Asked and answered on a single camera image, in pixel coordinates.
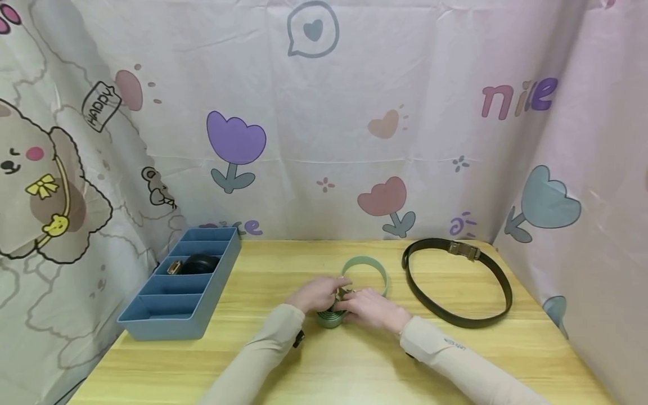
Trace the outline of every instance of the yellow bow print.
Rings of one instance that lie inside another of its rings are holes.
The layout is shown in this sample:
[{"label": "yellow bow print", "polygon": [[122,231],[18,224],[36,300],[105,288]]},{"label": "yellow bow print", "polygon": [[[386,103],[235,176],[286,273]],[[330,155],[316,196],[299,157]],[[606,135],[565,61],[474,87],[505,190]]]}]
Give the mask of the yellow bow print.
[{"label": "yellow bow print", "polygon": [[29,194],[33,196],[40,196],[41,200],[51,197],[51,192],[56,192],[58,189],[58,184],[55,184],[54,178],[51,174],[46,174],[41,177],[36,183],[30,185],[25,189]]}]

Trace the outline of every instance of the hand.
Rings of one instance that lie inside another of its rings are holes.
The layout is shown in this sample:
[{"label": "hand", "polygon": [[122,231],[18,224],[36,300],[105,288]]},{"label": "hand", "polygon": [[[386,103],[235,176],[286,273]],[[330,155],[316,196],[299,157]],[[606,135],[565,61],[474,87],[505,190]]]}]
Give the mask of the hand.
[{"label": "hand", "polygon": [[335,303],[335,293],[339,287],[351,284],[346,277],[318,277],[304,284],[291,294],[286,304],[301,310],[304,314],[315,310],[326,311]]},{"label": "hand", "polygon": [[357,322],[378,329],[400,334],[412,315],[372,288],[345,294],[335,304],[334,311],[349,311],[345,321]]}]

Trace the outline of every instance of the green belt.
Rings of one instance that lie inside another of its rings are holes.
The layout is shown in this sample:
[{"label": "green belt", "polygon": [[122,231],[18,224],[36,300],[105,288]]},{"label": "green belt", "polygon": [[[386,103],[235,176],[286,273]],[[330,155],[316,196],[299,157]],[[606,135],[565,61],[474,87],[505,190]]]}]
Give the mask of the green belt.
[{"label": "green belt", "polygon": [[[356,266],[357,264],[368,264],[371,267],[375,268],[380,272],[382,275],[382,279],[385,282],[385,289],[382,291],[382,296],[385,297],[387,296],[387,291],[389,290],[389,278],[387,277],[387,271],[385,271],[385,268],[378,262],[376,259],[373,259],[368,256],[355,256],[349,259],[347,264],[344,265],[342,268],[342,271],[340,272],[340,275],[345,275],[347,270],[353,266]],[[339,296],[342,297],[347,291],[344,290],[344,288],[340,288],[339,291]],[[335,297],[335,303],[338,303],[340,301],[340,298],[338,296]],[[321,327],[325,327],[328,329],[334,328],[339,326],[342,321],[344,320],[344,317],[347,315],[346,311],[333,311],[333,307],[330,307],[326,311],[323,312],[318,312],[317,316],[315,317],[315,320]]]}]

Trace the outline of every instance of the pink heart print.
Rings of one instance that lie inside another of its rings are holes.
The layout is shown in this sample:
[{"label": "pink heart print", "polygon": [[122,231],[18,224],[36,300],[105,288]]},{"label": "pink heart print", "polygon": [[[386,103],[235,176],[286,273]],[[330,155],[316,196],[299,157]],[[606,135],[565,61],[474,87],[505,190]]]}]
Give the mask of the pink heart print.
[{"label": "pink heart print", "polygon": [[369,121],[367,129],[375,137],[389,139],[394,136],[399,126],[399,113],[396,110],[389,110],[383,118],[376,118]]},{"label": "pink heart print", "polygon": [[371,187],[371,192],[359,195],[358,205],[369,215],[384,216],[401,210],[406,199],[405,183],[394,176]]}]

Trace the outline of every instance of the wooden table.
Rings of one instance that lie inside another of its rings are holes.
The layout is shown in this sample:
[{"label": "wooden table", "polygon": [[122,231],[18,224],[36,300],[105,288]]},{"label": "wooden table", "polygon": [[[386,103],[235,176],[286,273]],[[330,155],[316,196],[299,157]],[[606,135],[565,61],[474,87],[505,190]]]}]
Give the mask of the wooden table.
[{"label": "wooden table", "polygon": [[[76,393],[71,405],[195,405],[257,332],[268,312],[316,275],[336,275],[347,259],[367,255],[389,272],[388,297],[429,319],[543,395],[552,404],[612,404],[558,328],[494,258],[513,287],[513,309],[501,323],[468,330],[441,321],[410,292],[400,256],[406,241],[244,242],[205,336],[198,341],[137,342],[124,333]],[[417,252],[417,284],[450,311],[485,317],[503,308],[497,280],[480,263],[439,250]],[[382,287],[372,268],[349,270],[354,288]],[[355,325],[321,329],[312,316],[306,338],[268,377],[257,404],[469,404],[450,382],[407,357],[395,338]]]}]

